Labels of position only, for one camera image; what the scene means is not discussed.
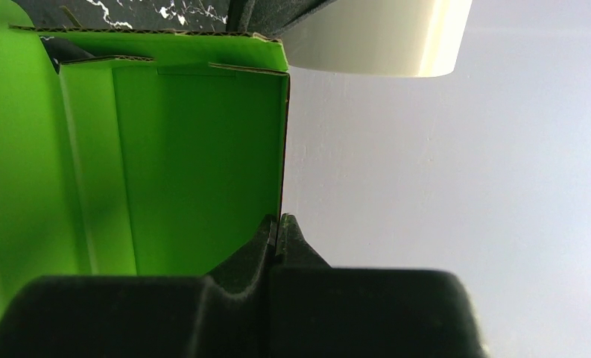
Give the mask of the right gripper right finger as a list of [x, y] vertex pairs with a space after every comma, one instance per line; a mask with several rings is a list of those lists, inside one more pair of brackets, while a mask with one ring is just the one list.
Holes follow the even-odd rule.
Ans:
[[270, 270], [272, 357], [486, 357], [461, 281], [431, 269], [334, 268], [282, 216]]

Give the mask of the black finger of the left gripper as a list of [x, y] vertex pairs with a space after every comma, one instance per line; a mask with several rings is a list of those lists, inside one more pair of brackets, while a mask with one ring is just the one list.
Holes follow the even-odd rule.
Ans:
[[279, 37], [334, 2], [335, 0], [230, 1], [226, 31]]

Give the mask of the green paper box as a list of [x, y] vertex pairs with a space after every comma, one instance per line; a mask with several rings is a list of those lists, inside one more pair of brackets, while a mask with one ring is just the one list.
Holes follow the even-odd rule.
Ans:
[[258, 33], [41, 28], [0, 1], [0, 319], [44, 275], [216, 267], [279, 215], [289, 93]]

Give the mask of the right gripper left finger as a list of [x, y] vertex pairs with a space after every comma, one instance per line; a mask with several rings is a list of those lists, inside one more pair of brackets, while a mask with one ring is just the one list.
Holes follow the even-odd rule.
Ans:
[[0, 320], [0, 357], [267, 357], [277, 220], [201, 276], [43, 276]]

